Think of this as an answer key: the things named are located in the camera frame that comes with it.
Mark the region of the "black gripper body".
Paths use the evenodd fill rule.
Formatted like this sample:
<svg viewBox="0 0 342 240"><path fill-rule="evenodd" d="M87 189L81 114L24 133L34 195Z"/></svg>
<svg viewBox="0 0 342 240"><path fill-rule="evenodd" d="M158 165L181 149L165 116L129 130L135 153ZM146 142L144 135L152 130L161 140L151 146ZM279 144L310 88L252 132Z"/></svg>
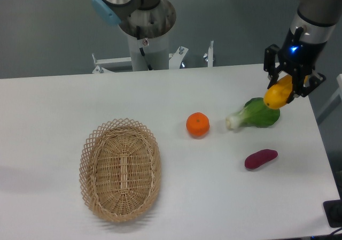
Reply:
<svg viewBox="0 0 342 240"><path fill-rule="evenodd" d="M293 75L294 69L300 75L310 75L315 70L315 64L324 49L326 42L311 44L297 41L289 30L283 46L277 53L279 68L289 75Z"/></svg>

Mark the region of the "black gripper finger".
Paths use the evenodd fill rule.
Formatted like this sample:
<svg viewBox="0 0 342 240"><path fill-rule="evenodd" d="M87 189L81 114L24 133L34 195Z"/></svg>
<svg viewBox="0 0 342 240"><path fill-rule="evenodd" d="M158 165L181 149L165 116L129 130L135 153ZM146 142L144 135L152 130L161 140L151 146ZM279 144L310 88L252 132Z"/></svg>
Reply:
<svg viewBox="0 0 342 240"><path fill-rule="evenodd" d="M290 104L296 97L306 97L315 90L321 83L326 80L326 77L312 70L309 75L301 75L298 69L294 69L291 80L291 91L286 100Z"/></svg>
<svg viewBox="0 0 342 240"><path fill-rule="evenodd" d="M269 84L271 88L278 81L279 74L283 71L284 53L283 50L275 44L265 49L263 70L268 73Z"/></svg>

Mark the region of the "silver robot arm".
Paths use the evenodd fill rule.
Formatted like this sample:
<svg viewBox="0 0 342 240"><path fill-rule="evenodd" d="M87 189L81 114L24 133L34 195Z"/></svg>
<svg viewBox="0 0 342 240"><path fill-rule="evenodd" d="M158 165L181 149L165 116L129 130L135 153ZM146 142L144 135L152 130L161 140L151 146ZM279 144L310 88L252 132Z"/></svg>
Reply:
<svg viewBox="0 0 342 240"><path fill-rule="evenodd" d="M298 1L282 47L265 49L263 69L270 82L263 101L273 110L308 96L326 80L315 65L341 17L341 0Z"/></svg>

